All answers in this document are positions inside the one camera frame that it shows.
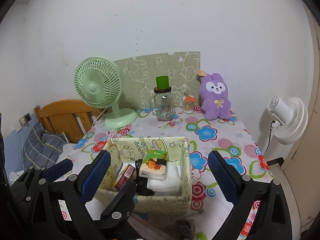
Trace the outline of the black plastic bag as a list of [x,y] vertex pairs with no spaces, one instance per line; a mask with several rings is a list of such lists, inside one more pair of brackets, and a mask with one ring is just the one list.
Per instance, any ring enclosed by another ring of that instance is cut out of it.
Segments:
[[136,194],[141,195],[141,196],[153,196],[154,192],[147,188],[148,179],[141,177],[139,175],[142,161],[143,161],[142,159],[138,159],[135,161],[135,167],[136,167],[135,182],[136,182],[136,186],[137,186]]

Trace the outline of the green cartoon tissue pack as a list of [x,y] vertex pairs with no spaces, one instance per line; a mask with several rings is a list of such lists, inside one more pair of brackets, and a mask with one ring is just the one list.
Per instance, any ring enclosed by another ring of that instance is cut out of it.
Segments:
[[168,153],[159,150],[147,150],[139,175],[144,178],[164,180],[167,173]]

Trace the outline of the white tissue pack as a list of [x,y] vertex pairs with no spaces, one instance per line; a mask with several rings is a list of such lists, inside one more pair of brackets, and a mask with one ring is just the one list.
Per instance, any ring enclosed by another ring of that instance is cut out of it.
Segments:
[[177,195],[181,188],[181,166],[168,162],[166,178],[164,180],[148,178],[146,187],[156,196]]

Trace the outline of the crumpled white cloth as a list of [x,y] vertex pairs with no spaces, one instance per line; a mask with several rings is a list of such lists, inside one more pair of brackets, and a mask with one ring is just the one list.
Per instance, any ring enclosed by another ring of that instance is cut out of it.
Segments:
[[18,172],[11,171],[10,174],[9,174],[9,182],[10,182],[10,185],[12,185],[18,178],[20,178],[20,176],[21,176],[23,173],[24,173],[23,170],[18,171]]

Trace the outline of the grey plaid pillow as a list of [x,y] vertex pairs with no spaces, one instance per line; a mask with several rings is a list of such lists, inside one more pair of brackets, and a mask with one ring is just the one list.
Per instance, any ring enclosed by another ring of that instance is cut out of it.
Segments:
[[23,168],[50,168],[63,153],[63,146],[67,144],[64,135],[50,133],[41,123],[37,123],[27,136],[23,149]]

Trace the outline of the yellow cartoon fabric storage box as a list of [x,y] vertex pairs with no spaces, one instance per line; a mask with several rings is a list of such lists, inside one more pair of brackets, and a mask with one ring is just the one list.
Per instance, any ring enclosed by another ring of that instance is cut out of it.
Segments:
[[189,141],[185,137],[111,139],[104,146],[111,165],[95,198],[107,205],[119,193],[125,168],[137,184],[136,211],[160,215],[185,215],[192,199]]

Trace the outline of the floral tablecloth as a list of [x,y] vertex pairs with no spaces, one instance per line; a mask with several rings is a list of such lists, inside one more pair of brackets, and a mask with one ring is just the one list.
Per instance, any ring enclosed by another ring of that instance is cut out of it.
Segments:
[[158,121],[148,109],[138,109],[137,119],[127,126],[110,129],[97,124],[75,145],[63,148],[59,160],[71,159],[73,173],[79,173],[102,149],[112,155],[111,166],[97,192],[88,203],[90,214],[100,216],[102,206],[115,196],[112,183],[127,163],[140,159],[147,149],[168,151],[181,177],[178,195],[156,193],[136,196],[131,219],[152,239],[159,239],[180,219],[192,219],[196,239],[211,239],[233,207],[233,198],[224,196],[210,167],[218,152],[225,163],[240,175],[270,182],[270,168],[236,114],[229,119],[209,121],[200,107],[191,114],[178,110],[171,121]]

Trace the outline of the wooden bed headboard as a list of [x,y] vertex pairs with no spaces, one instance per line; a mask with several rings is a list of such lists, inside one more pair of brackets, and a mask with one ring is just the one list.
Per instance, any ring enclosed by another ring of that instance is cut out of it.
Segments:
[[77,143],[100,119],[99,110],[81,100],[68,99],[35,107],[34,112],[42,126],[51,133],[65,133],[72,143]]

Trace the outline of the white standing fan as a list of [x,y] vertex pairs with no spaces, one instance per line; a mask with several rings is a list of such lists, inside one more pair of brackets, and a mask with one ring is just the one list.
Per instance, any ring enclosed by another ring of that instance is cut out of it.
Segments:
[[293,96],[274,96],[266,105],[259,120],[257,145],[267,161],[285,160],[300,142],[309,120],[303,100]]

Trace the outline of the glass mason jar mug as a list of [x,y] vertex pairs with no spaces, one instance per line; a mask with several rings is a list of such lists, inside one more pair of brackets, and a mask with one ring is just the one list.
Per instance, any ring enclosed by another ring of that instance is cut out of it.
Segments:
[[171,87],[154,88],[154,95],[149,99],[150,109],[158,121],[171,121],[174,115]]

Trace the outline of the green desk fan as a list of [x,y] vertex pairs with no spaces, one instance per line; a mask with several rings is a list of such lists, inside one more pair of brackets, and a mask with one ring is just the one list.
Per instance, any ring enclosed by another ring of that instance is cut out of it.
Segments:
[[112,108],[110,114],[105,114],[105,127],[121,128],[137,119],[135,110],[119,107],[123,79],[114,62],[102,57],[85,59],[74,73],[74,87],[78,96],[89,106],[96,109]]

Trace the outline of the toothpick jar orange lid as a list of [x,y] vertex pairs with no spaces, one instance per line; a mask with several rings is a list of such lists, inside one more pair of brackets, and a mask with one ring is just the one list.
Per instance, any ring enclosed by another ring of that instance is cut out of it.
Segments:
[[193,96],[188,95],[187,93],[183,94],[183,111],[184,113],[193,113],[196,99]]

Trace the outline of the green cup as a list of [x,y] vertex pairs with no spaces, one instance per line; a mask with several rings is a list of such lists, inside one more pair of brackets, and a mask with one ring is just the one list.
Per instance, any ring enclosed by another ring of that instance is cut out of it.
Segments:
[[156,77],[156,85],[158,90],[165,90],[170,87],[168,76],[158,76]]

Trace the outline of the purple plush bunny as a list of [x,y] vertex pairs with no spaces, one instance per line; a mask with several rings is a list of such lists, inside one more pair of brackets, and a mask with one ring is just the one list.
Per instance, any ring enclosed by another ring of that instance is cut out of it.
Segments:
[[199,94],[202,110],[207,120],[229,119],[231,102],[228,99],[228,87],[219,73],[207,74],[197,70],[200,78]]

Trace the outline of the wall power socket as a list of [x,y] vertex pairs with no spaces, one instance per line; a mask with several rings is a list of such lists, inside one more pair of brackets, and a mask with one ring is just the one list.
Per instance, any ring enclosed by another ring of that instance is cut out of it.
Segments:
[[31,115],[29,113],[27,113],[22,118],[20,118],[19,123],[20,123],[21,127],[24,127],[30,121],[31,121]]

